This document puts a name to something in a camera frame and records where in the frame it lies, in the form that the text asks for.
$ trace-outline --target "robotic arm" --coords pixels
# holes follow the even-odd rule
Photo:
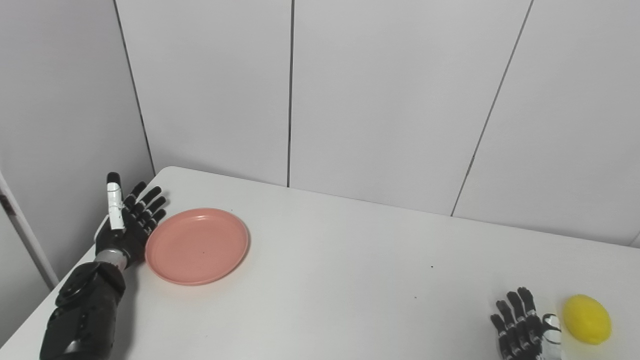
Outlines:
[[[142,182],[122,200],[120,176],[107,176],[109,215],[95,235],[95,260],[76,267],[64,283],[47,322],[40,360],[106,360],[115,333],[116,309],[125,291],[122,272],[144,259],[151,232],[166,212],[160,187]]]
[[[498,330],[498,346],[503,360],[562,360],[560,321],[545,314],[542,321],[536,313],[533,295],[527,288],[510,291],[507,299],[495,303],[500,315],[491,315]]]

